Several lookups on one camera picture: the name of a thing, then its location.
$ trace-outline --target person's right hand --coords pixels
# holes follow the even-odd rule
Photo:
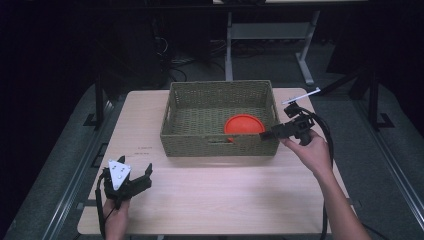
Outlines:
[[[332,172],[327,142],[312,129],[309,135],[311,142],[306,146],[301,146],[288,138],[280,139],[280,142],[291,149],[316,177]]]

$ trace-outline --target forearm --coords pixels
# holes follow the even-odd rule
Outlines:
[[[332,172],[317,177],[334,239],[371,239],[353,212]]]

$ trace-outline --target basket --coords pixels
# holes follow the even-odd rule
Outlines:
[[[280,123],[270,81],[172,83],[160,139],[168,157],[273,156],[278,140],[225,134],[236,114],[258,118],[266,130]]]

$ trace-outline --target floor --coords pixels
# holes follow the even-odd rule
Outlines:
[[[274,88],[299,87],[307,91],[324,88],[340,74],[326,73],[326,66],[334,46],[331,43],[313,44],[306,59],[313,86],[306,86],[295,61],[303,42],[263,42],[249,57],[233,59],[235,80],[271,80]],[[181,53],[177,60],[186,59]],[[214,58],[212,64],[193,62],[171,70],[173,81],[224,80],[224,58]],[[421,174],[424,162],[423,137],[418,134],[402,113],[396,98],[380,86],[379,113],[385,113],[393,128],[379,132],[370,128],[366,120],[367,95],[353,101],[347,93],[352,83],[343,85],[326,96],[312,96],[316,113],[326,120],[335,142],[335,161],[340,169],[355,210],[361,222],[388,239],[424,239],[423,226],[414,215],[407,193],[400,186],[399,176],[390,167],[395,159],[415,191],[418,203],[424,196]],[[113,133],[125,95],[108,102],[105,122],[95,131],[84,126],[89,114],[95,112],[94,87],[87,89],[64,128],[56,146],[34,183],[5,239],[101,239],[100,236],[79,235],[77,224],[95,176],[101,155]],[[383,239],[369,230],[373,239]],[[157,236],[127,236],[126,239],[156,239]],[[228,239],[318,239],[314,235],[284,236],[228,236]],[[218,236],[167,236],[172,240],[218,239]]]

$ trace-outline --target orange disc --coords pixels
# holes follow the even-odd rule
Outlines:
[[[261,133],[265,127],[261,120],[249,114],[237,114],[227,120],[224,132],[228,133]]]

